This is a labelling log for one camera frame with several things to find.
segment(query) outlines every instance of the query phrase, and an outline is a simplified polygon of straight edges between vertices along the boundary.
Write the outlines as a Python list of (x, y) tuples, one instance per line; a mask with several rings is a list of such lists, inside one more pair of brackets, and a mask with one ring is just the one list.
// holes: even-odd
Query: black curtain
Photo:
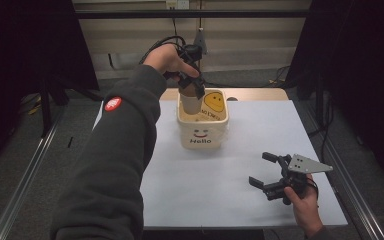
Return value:
[(325, 81), (384, 169), (384, 1), (355, 1)]
[(54, 76), (99, 89), (71, 0), (0, 0), (0, 148), (22, 97)]

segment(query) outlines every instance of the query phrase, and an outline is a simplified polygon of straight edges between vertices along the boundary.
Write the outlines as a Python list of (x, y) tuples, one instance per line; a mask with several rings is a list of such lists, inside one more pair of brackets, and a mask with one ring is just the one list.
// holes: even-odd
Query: white table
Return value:
[[(292, 101), (228, 102), (228, 138), (220, 149), (188, 150), (180, 144), (176, 101), (161, 101), (158, 139), (143, 177), (146, 229), (252, 229), (296, 225), (292, 205), (248, 183), (279, 181), (280, 165), (261, 158), (294, 153), (318, 160)], [(324, 173), (319, 211), (327, 226), (347, 221)]]

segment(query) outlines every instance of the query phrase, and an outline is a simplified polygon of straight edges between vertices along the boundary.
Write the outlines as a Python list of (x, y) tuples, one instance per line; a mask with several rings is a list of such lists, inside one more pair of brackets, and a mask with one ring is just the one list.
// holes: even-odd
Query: white wall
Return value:
[[(73, 0), (76, 10), (162, 10), (165, 1)], [(191, 9), (301, 10), (311, 0), (190, 0)], [(131, 69), (157, 40), (174, 35), (172, 19), (79, 20), (99, 78), (119, 77)], [(304, 19), (176, 19), (179, 35), (192, 43), (204, 28), (208, 55), (203, 71), (259, 69), (289, 65)], [(111, 53), (116, 69), (109, 67)]]

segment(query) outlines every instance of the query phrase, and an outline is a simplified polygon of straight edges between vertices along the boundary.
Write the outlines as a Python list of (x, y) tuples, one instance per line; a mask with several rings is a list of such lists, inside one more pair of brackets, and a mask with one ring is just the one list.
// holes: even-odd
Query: yellow smiley face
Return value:
[(222, 112), (224, 110), (223, 95), (219, 92), (207, 94), (204, 98), (204, 103), (216, 112)]

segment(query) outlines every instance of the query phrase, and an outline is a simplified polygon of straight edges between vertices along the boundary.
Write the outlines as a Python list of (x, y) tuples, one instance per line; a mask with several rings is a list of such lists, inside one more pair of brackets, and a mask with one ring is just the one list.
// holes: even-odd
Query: person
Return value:
[[(167, 88), (163, 74), (179, 71), (199, 76), (179, 58), (174, 45), (165, 44), (151, 51), (129, 80), (109, 91), (101, 119), (57, 202), (51, 239), (141, 239), (144, 220), (139, 189), (157, 137), (159, 99)], [(285, 194), (306, 235), (310, 239), (328, 236), (314, 194), (309, 191), (300, 199), (291, 190), (285, 188)]]

